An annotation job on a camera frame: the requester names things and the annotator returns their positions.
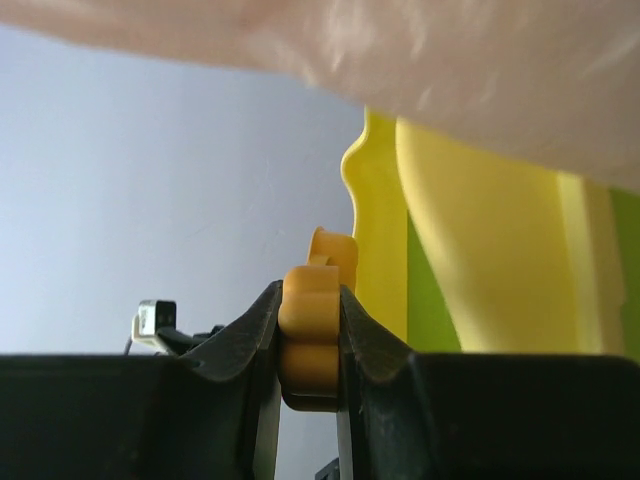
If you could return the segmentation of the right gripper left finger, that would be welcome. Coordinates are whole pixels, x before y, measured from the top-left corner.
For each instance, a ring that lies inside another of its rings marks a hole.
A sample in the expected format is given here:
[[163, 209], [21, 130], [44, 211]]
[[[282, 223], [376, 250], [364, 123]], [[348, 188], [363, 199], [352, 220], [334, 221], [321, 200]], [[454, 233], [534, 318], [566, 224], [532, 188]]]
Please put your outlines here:
[[2, 477], [272, 478], [281, 297], [181, 356], [3, 356]]

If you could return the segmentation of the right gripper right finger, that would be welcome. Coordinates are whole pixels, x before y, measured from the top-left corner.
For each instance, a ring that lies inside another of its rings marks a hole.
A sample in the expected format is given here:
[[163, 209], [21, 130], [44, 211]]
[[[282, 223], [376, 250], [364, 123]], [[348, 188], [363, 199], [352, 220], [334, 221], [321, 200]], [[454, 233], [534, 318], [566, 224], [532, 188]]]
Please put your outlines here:
[[345, 479], [635, 479], [639, 367], [607, 355], [419, 353], [341, 292]]

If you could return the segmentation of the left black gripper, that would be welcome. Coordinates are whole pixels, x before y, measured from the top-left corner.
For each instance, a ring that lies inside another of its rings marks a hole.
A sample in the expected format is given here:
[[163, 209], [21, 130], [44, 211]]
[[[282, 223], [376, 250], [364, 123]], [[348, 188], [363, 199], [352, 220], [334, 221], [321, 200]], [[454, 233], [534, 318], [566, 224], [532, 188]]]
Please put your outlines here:
[[224, 328], [224, 325], [215, 325], [209, 332], [188, 335], [174, 327], [162, 327], [157, 332], [157, 338], [169, 354], [182, 356], [217, 335]]

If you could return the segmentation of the orange litter scoop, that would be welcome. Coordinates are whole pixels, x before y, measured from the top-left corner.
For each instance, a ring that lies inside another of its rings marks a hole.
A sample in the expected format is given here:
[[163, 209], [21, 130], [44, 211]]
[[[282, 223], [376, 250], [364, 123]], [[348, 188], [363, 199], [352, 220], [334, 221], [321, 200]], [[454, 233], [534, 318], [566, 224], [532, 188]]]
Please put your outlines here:
[[355, 289], [357, 265], [354, 238], [319, 227], [306, 263], [284, 277], [278, 376], [293, 410], [338, 410], [341, 289]]

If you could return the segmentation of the yellow green litter box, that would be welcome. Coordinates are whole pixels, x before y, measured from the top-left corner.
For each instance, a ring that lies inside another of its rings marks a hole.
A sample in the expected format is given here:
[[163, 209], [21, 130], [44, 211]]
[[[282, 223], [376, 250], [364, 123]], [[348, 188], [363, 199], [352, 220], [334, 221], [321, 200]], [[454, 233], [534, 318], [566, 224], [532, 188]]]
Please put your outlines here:
[[367, 112], [356, 294], [421, 351], [639, 355], [639, 199]]

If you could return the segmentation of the bin with pink bag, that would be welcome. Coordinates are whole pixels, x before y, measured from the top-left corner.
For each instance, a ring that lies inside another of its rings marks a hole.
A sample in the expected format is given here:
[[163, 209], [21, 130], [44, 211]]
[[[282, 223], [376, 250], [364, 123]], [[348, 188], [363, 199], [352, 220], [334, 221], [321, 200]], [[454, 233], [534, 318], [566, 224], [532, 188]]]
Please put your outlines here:
[[1, 19], [287, 74], [476, 147], [639, 187], [635, 1], [5, 1]]

